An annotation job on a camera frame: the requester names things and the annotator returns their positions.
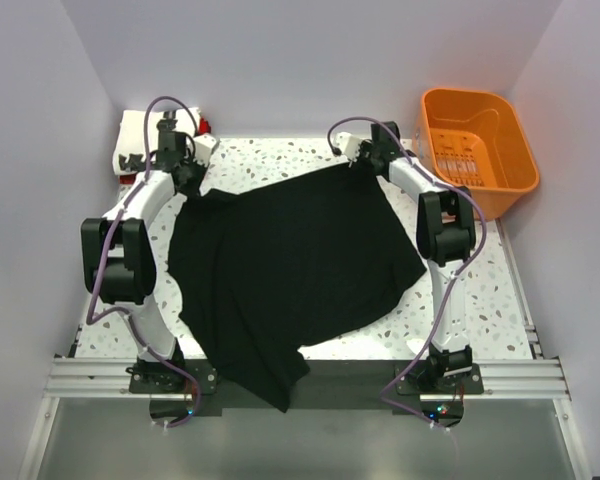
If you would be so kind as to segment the black t shirt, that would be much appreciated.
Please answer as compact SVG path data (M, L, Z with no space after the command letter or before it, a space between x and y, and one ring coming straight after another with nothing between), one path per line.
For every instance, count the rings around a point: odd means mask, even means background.
M309 371L301 347L381 319L425 271L374 173L344 164L190 198L168 251L206 358L279 411Z

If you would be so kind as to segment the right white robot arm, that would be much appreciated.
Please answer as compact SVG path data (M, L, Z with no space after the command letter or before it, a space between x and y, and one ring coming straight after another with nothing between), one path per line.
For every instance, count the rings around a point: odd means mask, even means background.
M370 166L417 203L416 245L428 264L434 325L425 342L427 357L418 355L417 364L404 377L421 392L449 392L473 367L461 280L461 271L476 245L469 192L427 172L401 144L393 122L373 121L371 138L360 143L355 160Z

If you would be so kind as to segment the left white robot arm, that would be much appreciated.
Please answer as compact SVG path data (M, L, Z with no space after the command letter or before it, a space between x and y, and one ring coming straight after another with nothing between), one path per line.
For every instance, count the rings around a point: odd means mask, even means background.
M187 372L178 340L155 299L157 267L149 227L178 193L198 192L217 147L206 120L193 133L179 131L173 115L157 123L157 146L131 190L104 216L83 221L80 229L85 286L91 294L86 322L94 325L117 313L137 347L128 372L142 385L163 393L199 392Z

